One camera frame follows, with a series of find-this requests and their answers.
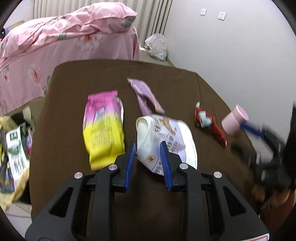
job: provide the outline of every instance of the white label with red border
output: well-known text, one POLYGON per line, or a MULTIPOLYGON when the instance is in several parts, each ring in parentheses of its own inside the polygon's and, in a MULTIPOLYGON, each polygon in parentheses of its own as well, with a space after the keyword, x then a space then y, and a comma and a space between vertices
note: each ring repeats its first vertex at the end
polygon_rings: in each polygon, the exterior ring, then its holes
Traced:
POLYGON ((256 238, 246 239, 241 241, 267 241, 267 240, 269 240, 269 234, 265 234, 256 238))

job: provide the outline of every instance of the light switch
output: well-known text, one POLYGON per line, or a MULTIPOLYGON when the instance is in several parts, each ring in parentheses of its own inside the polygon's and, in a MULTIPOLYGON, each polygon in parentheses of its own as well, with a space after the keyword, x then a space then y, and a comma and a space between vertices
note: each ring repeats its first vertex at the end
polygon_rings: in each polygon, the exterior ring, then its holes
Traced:
POLYGON ((200 12, 200 15, 203 15, 204 16, 206 11, 207 10, 203 8, 202 11, 200 12))
POLYGON ((225 12, 220 12, 219 15, 218 15, 218 19, 224 21, 225 16, 226 16, 226 13, 225 12))

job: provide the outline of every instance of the floor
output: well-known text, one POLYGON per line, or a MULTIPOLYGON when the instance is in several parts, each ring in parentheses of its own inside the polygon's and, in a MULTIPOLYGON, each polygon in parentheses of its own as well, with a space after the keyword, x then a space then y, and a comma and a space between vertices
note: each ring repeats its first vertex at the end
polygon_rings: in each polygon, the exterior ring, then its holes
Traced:
MULTIPOLYGON (((140 61, 160 64, 164 66, 174 66, 169 60, 160 61, 152 58, 149 54, 149 51, 143 48, 140 48, 140 61)), ((9 113, 9 115, 19 112, 20 109, 23 109, 24 107, 29 105, 31 108, 32 116, 35 118, 36 121, 38 121, 39 114, 43 107, 43 103, 44 103, 44 98, 38 98, 38 99, 32 100, 29 103, 22 106, 21 108, 15 111, 12 111, 11 113, 9 113)), ((5 211, 5 214, 10 220, 10 222, 13 224, 16 230, 23 237, 25 237, 26 230, 32 223, 31 216, 30 216, 31 210, 32 210, 31 205, 27 205, 21 202, 16 202, 16 203, 13 203, 7 211, 5 211)))

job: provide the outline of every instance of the beige curtain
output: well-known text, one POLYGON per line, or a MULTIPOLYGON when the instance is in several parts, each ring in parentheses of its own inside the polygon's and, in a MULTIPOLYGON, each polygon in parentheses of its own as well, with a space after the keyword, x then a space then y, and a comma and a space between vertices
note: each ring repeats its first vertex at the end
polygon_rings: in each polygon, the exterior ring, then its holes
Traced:
POLYGON ((163 34, 172 0, 35 0, 34 18, 63 15, 97 2, 122 2, 138 12, 134 25, 143 47, 152 34, 163 34))

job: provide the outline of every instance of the pink and yellow package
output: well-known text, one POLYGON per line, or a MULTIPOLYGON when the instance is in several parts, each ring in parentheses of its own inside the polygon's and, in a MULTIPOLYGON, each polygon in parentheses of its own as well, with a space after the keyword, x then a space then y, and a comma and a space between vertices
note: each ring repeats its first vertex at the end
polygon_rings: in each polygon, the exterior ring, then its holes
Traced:
POLYGON ((123 105, 117 91, 89 95, 83 138, 93 171, 114 163, 124 153, 123 105))

